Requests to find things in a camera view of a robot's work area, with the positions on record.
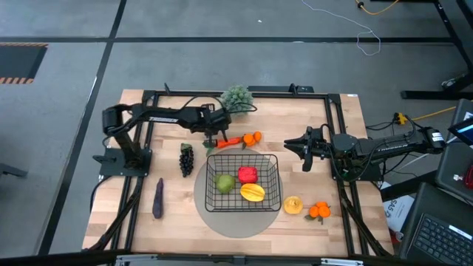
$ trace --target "toy fruit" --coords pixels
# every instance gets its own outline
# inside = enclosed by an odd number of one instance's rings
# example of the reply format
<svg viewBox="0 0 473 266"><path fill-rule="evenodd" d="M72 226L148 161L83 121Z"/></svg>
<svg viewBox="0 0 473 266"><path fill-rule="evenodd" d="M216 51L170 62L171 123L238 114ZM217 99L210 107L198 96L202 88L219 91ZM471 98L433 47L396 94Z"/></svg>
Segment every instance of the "toy fruit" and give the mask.
<svg viewBox="0 0 473 266"><path fill-rule="evenodd" d="M192 145L187 143L180 144L179 166L183 177L187 177L194 169L194 151Z"/></svg>
<svg viewBox="0 0 473 266"><path fill-rule="evenodd" d="M330 206L326 202L317 202L310 207L309 214L304 218L310 221L318 219L321 224L324 224L324 218L328 218L330 215Z"/></svg>
<svg viewBox="0 0 473 266"><path fill-rule="evenodd" d="M222 174L217 176L215 183L220 193L228 194L235 187L235 177L232 177L230 174Z"/></svg>
<svg viewBox="0 0 473 266"><path fill-rule="evenodd" d="M256 144L256 140L254 140L254 137L252 134L244 134L243 135L243 149L245 149L247 146L253 146Z"/></svg>
<svg viewBox="0 0 473 266"><path fill-rule="evenodd" d="M330 212L330 208L328 208L328 206L322 206L322 207L319 207L319 215L320 217L322 218L327 218L329 217L331 214Z"/></svg>
<svg viewBox="0 0 473 266"><path fill-rule="evenodd" d="M251 202L260 202L265 198L265 190L260 185L253 183L242 185L239 192L246 200Z"/></svg>
<svg viewBox="0 0 473 266"><path fill-rule="evenodd" d="M242 166L238 168L238 180L242 184L255 183L258 181L258 170L256 167Z"/></svg>
<svg viewBox="0 0 473 266"><path fill-rule="evenodd" d="M290 196L284 200L284 210L288 214L299 214L303 207L302 200L298 196Z"/></svg>
<svg viewBox="0 0 473 266"><path fill-rule="evenodd" d="M261 140L261 136L262 136L261 132L254 132L254 134L253 134L253 138L257 142L259 142Z"/></svg>
<svg viewBox="0 0 473 266"><path fill-rule="evenodd" d="M309 216L312 218L317 218L319 216L319 207L317 206L310 207Z"/></svg>
<svg viewBox="0 0 473 266"><path fill-rule="evenodd" d="M328 207L328 204L326 202L317 202L316 206L319 208L322 206Z"/></svg>

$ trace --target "purple eggplant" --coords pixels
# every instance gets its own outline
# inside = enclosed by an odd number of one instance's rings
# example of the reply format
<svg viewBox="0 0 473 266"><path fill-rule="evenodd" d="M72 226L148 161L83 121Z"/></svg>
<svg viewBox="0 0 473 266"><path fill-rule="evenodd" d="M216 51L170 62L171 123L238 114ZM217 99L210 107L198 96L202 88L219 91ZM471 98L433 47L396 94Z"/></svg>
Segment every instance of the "purple eggplant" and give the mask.
<svg viewBox="0 0 473 266"><path fill-rule="evenodd" d="M160 178L156 185L156 194L154 195L153 202L153 215L155 219L163 216L163 188L163 178Z"/></svg>

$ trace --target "wooden tabletop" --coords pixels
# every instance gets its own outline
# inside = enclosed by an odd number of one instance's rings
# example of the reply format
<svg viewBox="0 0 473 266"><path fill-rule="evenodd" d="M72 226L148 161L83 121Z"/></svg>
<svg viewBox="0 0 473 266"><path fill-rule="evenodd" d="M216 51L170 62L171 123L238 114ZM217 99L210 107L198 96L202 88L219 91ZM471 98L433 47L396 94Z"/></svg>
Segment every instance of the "wooden tabletop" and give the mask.
<svg viewBox="0 0 473 266"><path fill-rule="evenodd" d="M120 102L139 103L142 94L143 90L124 90ZM158 106L180 108L187 100L187 97L160 97ZM347 133L366 137L358 97L341 95L341 101ZM200 106L209 102L214 100L198 98L191 105ZM232 239L214 232L203 222L194 203L195 178L198 169L206 161L203 134L191 134L188 129L178 125L159 123L153 132L152 166L143 184L132 251L264 256L347 255L338 192L331 178L330 161L314 158L312 170L305 173L302 172L302 161L298 156L283 147L284 140L300 137L307 126L319 127L327 122L324 102L314 99L255 98L254 104L258 111L234 119L227 136L238 137L256 130L262 132L262 141L251 148L278 157L283 199L291 195L300 196L304 203L302 212L290 215L281 209L266 230L244 239ZM332 112L336 123L334 106ZM144 142L146 127L143 125L141 143ZM324 136L329 136L328 131L325 131ZM190 143L194 148L196 170L186 178L182 178L178 162L182 142ZM152 204L156 184L161 177L165 183L164 215L162 219L155 219ZM123 177L112 177L97 190L84 248L96 243L116 217L123 180ZM357 185L364 222L383 247L393 253L379 191L368 182L357 182ZM318 201L326 201L331 205L332 216L325 219L323 225L303 218L308 208ZM123 224L119 247L124 246L128 219ZM351 224L355 250L360 253L358 232L353 221Z"/></svg>

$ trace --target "black wire basket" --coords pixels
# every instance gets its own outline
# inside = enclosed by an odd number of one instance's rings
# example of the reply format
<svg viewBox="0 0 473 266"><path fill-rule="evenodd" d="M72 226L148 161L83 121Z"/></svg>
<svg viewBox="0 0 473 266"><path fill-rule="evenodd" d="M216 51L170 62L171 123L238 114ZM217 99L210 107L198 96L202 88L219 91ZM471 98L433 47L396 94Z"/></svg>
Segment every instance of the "black wire basket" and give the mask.
<svg viewBox="0 0 473 266"><path fill-rule="evenodd" d="M241 166L255 167L256 184L265 190L261 202L247 201L240 194L242 183L238 180ZM235 177L235 186L228 194L221 194L215 183L218 174ZM281 208L281 183L278 158L272 154L215 154L207 158L205 181L205 209L210 212L279 211Z"/></svg>

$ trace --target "yellow fruit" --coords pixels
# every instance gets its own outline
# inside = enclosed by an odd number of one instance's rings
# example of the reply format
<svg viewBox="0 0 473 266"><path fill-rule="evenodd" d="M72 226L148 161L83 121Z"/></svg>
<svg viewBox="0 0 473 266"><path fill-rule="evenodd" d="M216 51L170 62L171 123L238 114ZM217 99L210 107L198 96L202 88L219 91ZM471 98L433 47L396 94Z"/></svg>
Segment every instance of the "yellow fruit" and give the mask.
<svg viewBox="0 0 473 266"><path fill-rule="evenodd" d="M290 196L284 200L284 210L288 214L298 214L303 207L302 200L298 196Z"/></svg>
<svg viewBox="0 0 473 266"><path fill-rule="evenodd" d="M265 198L265 190L261 186L253 183L242 185L239 192L246 200L251 202L260 202Z"/></svg>

